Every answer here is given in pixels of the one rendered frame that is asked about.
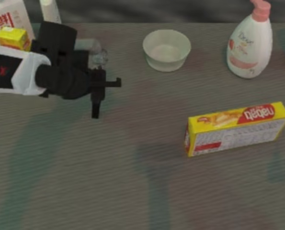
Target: yellow box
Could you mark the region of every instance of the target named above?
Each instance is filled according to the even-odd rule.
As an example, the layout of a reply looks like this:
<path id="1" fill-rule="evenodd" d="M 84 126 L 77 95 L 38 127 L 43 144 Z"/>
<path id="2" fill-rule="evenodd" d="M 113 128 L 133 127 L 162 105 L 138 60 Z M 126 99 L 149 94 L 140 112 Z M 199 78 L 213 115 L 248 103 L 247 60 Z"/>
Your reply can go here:
<path id="1" fill-rule="evenodd" d="M 0 45 L 29 51 L 31 41 L 26 30 L 5 26 L 0 30 Z"/>
<path id="2" fill-rule="evenodd" d="M 188 118 L 189 157 L 276 140 L 285 126 L 282 102 Z"/>

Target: table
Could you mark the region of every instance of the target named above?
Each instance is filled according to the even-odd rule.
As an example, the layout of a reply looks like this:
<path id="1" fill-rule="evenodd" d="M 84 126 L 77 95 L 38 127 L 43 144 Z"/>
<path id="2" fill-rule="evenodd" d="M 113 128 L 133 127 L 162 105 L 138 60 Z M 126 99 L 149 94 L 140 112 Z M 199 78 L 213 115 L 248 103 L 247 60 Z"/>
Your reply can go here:
<path id="1" fill-rule="evenodd" d="M 226 66 L 236 24 L 70 24 L 108 50 L 99 120 L 90 101 L 0 94 L 0 230 L 285 230 L 285 130 L 272 143 L 188 159 L 186 119 L 285 104 L 285 24 L 253 80 Z M 192 41 L 177 72 L 145 62 L 151 31 Z"/>

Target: bottle label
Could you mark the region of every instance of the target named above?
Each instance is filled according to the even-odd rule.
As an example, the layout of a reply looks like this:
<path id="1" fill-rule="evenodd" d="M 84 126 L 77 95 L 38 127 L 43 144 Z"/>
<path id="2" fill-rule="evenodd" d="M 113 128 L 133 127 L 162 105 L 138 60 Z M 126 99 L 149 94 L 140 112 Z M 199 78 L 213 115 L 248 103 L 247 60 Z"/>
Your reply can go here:
<path id="1" fill-rule="evenodd" d="M 252 70 L 257 66 L 258 61 L 255 60 L 254 53 L 252 54 L 252 46 L 254 41 L 249 39 L 244 32 L 240 31 L 238 36 L 231 38 L 228 42 L 228 59 L 232 65 L 240 69 Z"/>
<path id="2" fill-rule="evenodd" d="M 0 54 L 0 89 L 13 89 L 11 79 L 22 60 L 22 58 Z"/>

